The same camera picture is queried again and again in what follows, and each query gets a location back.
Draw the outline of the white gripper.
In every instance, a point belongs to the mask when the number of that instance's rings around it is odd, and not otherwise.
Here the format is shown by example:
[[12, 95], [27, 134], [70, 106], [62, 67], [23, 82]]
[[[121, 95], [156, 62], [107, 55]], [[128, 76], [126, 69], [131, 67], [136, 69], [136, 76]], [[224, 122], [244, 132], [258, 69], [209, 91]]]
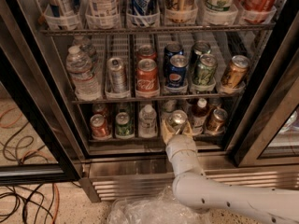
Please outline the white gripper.
[[197, 160], [196, 145], [192, 137], [192, 127], [187, 121], [182, 134], [175, 135], [175, 130], [167, 123], [165, 119], [162, 120], [161, 125], [162, 138], [166, 146], [166, 154], [170, 162], [174, 158], [183, 157], [187, 161], [193, 162]]

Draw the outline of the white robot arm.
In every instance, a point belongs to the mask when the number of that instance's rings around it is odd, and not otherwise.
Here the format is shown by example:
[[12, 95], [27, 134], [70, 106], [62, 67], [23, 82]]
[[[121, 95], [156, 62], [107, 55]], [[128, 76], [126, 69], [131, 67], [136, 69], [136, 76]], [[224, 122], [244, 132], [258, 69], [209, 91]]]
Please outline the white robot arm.
[[299, 224], [299, 192], [222, 184], [206, 177], [196, 154], [190, 125], [178, 128], [162, 122], [166, 154], [175, 179], [172, 190], [183, 205], [201, 209], [226, 209], [263, 224]]

